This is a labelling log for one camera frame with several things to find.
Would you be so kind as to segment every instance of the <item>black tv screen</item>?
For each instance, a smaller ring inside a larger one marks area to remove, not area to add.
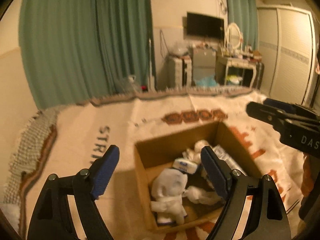
[[[187,35],[224,39],[224,20],[187,12]]]

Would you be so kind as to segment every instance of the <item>stuffed animal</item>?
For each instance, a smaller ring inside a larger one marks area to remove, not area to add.
[[[218,202],[224,203],[224,200],[216,192],[207,192],[194,186],[189,186],[182,197],[187,197],[194,204],[214,205]]]
[[[204,146],[210,146],[206,140],[200,140],[195,143],[195,153],[200,155],[201,150]]]
[[[187,185],[188,176],[176,169],[164,169],[154,180],[151,195],[156,201],[151,201],[150,207],[157,212],[159,225],[184,223],[187,213],[182,206],[182,194]]]

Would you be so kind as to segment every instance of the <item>curtain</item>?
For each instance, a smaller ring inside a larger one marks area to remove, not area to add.
[[[258,15],[256,0],[227,0],[228,22],[236,23],[243,33],[244,46],[258,48]]]
[[[115,82],[130,74],[147,85],[150,60],[154,66],[150,0],[97,0],[97,22],[109,89],[117,90]]]
[[[38,108],[108,93],[94,0],[23,0],[19,43]]]
[[[19,44],[38,108],[117,92],[134,74],[147,83],[150,0],[23,0]]]

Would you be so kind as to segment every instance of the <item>wall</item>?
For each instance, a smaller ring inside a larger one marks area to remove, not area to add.
[[[256,0],[256,6],[262,6],[264,5],[265,3],[263,2],[263,0]]]
[[[200,14],[207,14],[215,17],[221,17],[225,20],[225,26],[228,24],[228,14],[223,15],[220,10],[219,0],[151,0],[153,34],[155,41],[155,58],[157,88],[165,89],[167,84],[167,71],[165,69],[165,60],[160,53],[160,30],[163,30],[164,37],[168,48],[172,48],[177,42],[184,44],[199,42],[195,37],[186,37],[183,26],[184,17],[187,11]]]
[[[0,21],[0,55],[19,47],[18,26],[22,0],[13,0]]]
[[[0,201],[17,134],[36,113],[18,46],[21,0],[14,0],[0,21]]]

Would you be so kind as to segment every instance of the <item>white wardrobe door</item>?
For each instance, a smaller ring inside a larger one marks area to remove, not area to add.
[[[269,96],[278,51],[278,17],[276,9],[258,10],[259,52],[264,63],[260,91]]]
[[[312,32],[309,15],[279,9],[281,53],[270,96],[301,104],[308,85]]]

